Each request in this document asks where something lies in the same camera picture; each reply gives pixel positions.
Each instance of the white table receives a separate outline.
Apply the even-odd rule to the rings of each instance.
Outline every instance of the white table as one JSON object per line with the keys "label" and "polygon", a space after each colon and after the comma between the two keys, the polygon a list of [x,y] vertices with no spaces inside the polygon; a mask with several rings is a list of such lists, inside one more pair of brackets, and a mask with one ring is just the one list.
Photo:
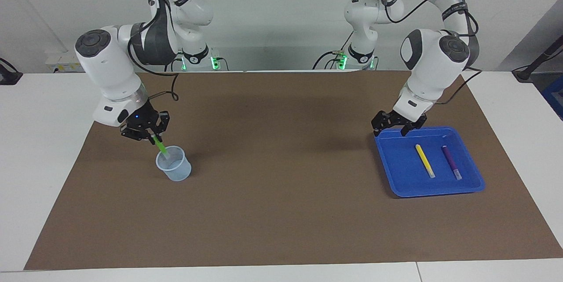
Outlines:
{"label": "white table", "polygon": [[[563,245],[563,122],[533,85],[510,73],[484,72],[469,87]],[[99,98],[85,74],[28,74],[16,86],[0,86],[1,281],[552,282],[563,276],[563,259],[21,272]]]}

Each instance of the yellow marker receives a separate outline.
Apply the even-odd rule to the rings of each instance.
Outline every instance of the yellow marker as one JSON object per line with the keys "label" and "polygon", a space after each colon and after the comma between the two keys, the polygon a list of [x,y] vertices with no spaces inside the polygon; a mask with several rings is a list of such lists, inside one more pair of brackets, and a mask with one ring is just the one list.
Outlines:
{"label": "yellow marker", "polygon": [[416,148],[417,148],[418,155],[420,156],[420,159],[422,160],[422,163],[424,163],[424,167],[428,171],[428,174],[430,174],[431,178],[435,178],[436,176],[434,175],[434,171],[432,171],[432,166],[430,166],[430,162],[428,162],[428,159],[426,158],[426,154],[424,154],[424,151],[422,151],[422,147],[420,146],[420,144],[417,144]]}

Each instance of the clear plastic cup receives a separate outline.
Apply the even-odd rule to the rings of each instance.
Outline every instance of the clear plastic cup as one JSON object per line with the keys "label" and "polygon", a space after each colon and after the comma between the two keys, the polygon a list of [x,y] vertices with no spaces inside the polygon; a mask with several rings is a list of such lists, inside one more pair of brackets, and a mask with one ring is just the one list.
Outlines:
{"label": "clear plastic cup", "polygon": [[185,180],[191,173],[191,164],[187,161],[186,154],[178,146],[168,146],[166,150],[169,158],[158,152],[157,167],[174,182]]}

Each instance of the green led light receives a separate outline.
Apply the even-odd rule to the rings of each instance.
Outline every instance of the green led light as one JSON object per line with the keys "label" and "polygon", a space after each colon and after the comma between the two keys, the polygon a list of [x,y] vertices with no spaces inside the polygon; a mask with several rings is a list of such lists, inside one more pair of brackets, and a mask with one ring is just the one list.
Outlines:
{"label": "green led light", "polygon": [[214,57],[211,57],[211,66],[213,67],[213,70],[217,70],[220,67],[219,62],[217,62],[217,59]]}
{"label": "green led light", "polygon": [[343,55],[342,58],[340,58],[340,61],[338,62],[338,68],[340,70],[343,70],[346,68],[346,62],[348,61],[348,57]]}

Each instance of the purple marker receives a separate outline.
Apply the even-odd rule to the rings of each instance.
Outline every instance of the purple marker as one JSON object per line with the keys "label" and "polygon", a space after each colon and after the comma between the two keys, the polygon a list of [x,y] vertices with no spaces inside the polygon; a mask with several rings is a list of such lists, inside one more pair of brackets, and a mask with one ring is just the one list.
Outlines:
{"label": "purple marker", "polygon": [[450,168],[452,168],[452,171],[454,172],[456,179],[461,180],[462,179],[461,173],[457,168],[456,162],[454,162],[454,158],[452,157],[450,150],[448,149],[448,147],[442,146],[442,151],[444,152],[444,156],[446,156],[446,160],[448,160],[448,164],[450,165]]}

